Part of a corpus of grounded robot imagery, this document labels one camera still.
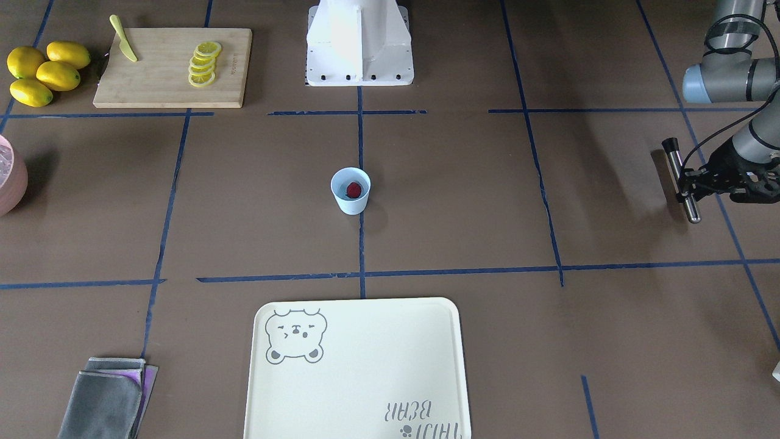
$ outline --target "bear face drawing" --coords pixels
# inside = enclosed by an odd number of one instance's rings
[[[327,327],[328,321],[319,309],[316,312],[302,309],[286,313],[274,311],[274,315],[265,322],[265,332],[271,344],[265,358],[271,364],[279,364],[287,357],[304,357],[308,362],[318,362],[323,354],[322,334]]]

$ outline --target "knife handle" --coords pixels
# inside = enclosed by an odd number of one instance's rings
[[[125,36],[125,30],[122,29],[122,21],[119,19],[119,17],[116,15],[112,15],[108,18],[108,21],[111,22],[111,25],[114,27],[114,30],[116,30],[116,34],[119,35],[119,39],[122,41],[127,41],[127,37]]]

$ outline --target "raspberry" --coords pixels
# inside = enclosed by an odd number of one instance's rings
[[[363,188],[360,187],[360,185],[354,181],[350,183],[349,186],[346,187],[347,197],[350,197],[352,199],[359,198],[361,193],[363,193]]]

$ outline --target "ice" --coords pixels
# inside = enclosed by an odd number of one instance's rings
[[[12,164],[13,154],[11,153],[11,148],[0,145],[0,184],[5,183],[8,174],[11,173]]]

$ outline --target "knife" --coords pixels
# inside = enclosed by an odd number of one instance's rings
[[[136,54],[134,54],[133,50],[130,48],[130,43],[127,42],[127,36],[125,36],[125,30],[122,29],[122,21],[119,20],[119,17],[112,15],[108,18],[108,21],[111,22],[114,30],[116,30],[116,34],[119,35],[119,50],[121,50],[130,61],[138,61]]]

